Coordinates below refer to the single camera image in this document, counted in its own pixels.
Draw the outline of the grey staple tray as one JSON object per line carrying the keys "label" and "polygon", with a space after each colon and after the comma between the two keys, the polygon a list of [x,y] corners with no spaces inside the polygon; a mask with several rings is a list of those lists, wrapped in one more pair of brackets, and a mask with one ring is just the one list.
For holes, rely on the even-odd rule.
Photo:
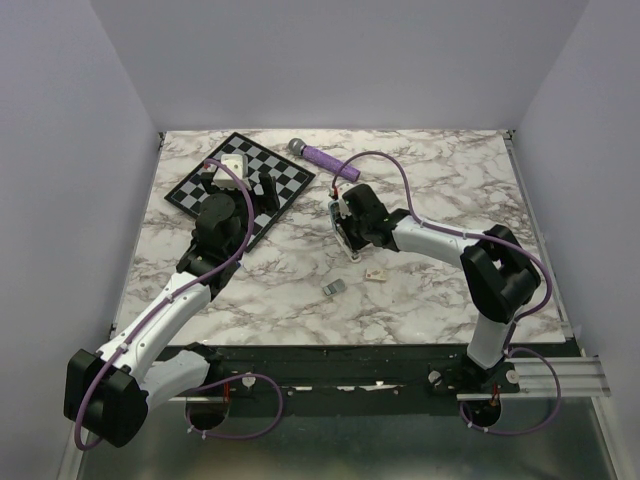
{"label": "grey staple tray", "polygon": [[333,296],[342,293],[346,290],[346,284],[342,279],[334,280],[333,282],[323,287],[323,292],[326,296]]}

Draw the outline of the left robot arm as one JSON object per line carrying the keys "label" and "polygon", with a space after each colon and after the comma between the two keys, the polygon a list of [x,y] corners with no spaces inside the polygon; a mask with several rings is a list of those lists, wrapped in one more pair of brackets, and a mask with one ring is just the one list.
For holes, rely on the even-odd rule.
{"label": "left robot arm", "polygon": [[218,161],[201,175],[207,198],[188,249],[155,300],[127,328],[96,351],[78,350],[66,370],[64,416],[73,421],[81,451],[106,441],[126,445],[148,413],[194,389],[214,393],[222,380],[212,355],[189,347],[169,361],[159,354],[178,331],[209,305],[239,269],[256,218],[279,208],[276,182],[261,173],[256,183]]}

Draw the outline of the light blue stapler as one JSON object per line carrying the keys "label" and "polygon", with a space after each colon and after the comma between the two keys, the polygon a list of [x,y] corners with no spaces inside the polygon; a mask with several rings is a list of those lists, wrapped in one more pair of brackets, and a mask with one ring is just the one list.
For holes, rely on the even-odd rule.
{"label": "light blue stapler", "polygon": [[352,263],[358,263],[361,259],[360,254],[356,250],[350,249],[344,233],[345,221],[349,217],[346,219],[341,219],[338,215],[337,206],[338,206],[338,200],[337,201],[331,200],[328,204],[328,211],[329,211],[329,216],[330,216],[334,236],[336,237],[342,250],[348,256],[349,260]]}

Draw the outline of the white staple box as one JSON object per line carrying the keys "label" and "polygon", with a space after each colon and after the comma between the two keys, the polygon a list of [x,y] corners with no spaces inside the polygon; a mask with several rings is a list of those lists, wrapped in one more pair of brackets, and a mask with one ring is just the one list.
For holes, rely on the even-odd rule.
{"label": "white staple box", "polygon": [[369,268],[365,271],[364,278],[367,281],[385,282],[387,273],[384,269]]}

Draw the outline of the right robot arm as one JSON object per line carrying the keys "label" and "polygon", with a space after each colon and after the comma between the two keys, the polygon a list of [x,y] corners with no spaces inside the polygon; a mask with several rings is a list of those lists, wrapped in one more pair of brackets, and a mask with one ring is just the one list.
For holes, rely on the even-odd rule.
{"label": "right robot arm", "polygon": [[541,284],[513,233],[502,225],[464,233],[419,221],[406,209],[390,212],[366,184],[334,192],[329,212],[334,233],[351,258],[372,245],[420,254],[463,271],[478,319],[460,379],[474,392],[493,384],[516,315]]}

